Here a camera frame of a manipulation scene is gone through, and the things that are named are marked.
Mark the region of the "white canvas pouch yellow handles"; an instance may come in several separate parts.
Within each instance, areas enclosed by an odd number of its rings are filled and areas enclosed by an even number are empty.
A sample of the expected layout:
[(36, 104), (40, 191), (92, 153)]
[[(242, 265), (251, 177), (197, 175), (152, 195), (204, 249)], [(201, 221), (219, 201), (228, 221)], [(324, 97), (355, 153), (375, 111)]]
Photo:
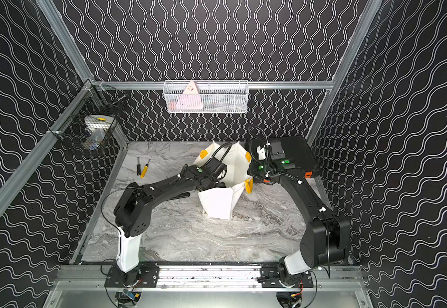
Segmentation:
[(246, 185), (252, 182), (247, 174), (250, 155), (239, 142), (233, 143), (230, 150), (218, 150), (219, 147), (220, 144), (212, 142), (200, 152), (194, 164), (202, 167), (214, 156), (227, 166), (227, 171), (218, 176), (218, 186), (199, 192), (199, 200), (210, 218), (229, 220)]

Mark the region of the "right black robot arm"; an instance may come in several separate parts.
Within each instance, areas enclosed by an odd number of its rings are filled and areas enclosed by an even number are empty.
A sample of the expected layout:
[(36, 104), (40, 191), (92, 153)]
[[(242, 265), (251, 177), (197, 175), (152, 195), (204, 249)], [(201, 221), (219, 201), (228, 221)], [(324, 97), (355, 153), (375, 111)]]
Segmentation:
[(280, 281), (292, 285), (304, 272), (341, 263), (348, 258), (350, 222), (322, 202), (304, 177), (304, 170), (285, 169), (285, 166), (283, 160), (265, 162), (252, 159), (247, 172), (263, 184), (283, 187), (306, 223), (298, 251), (282, 257), (278, 264)]

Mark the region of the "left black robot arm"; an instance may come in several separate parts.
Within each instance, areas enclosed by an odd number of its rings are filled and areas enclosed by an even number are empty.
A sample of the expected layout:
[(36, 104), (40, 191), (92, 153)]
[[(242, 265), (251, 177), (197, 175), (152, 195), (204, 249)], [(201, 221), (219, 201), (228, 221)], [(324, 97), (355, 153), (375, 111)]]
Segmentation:
[(179, 173), (165, 180), (145, 185), (131, 183), (126, 187), (114, 209), (119, 242), (113, 270), (124, 286), (133, 286), (139, 281), (139, 246), (142, 234), (150, 226), (152, 211), (192, 191), (223, 188), (225, 183), (221, 175), (226, 171), (223, 163), (201, 167), (185, 165)]

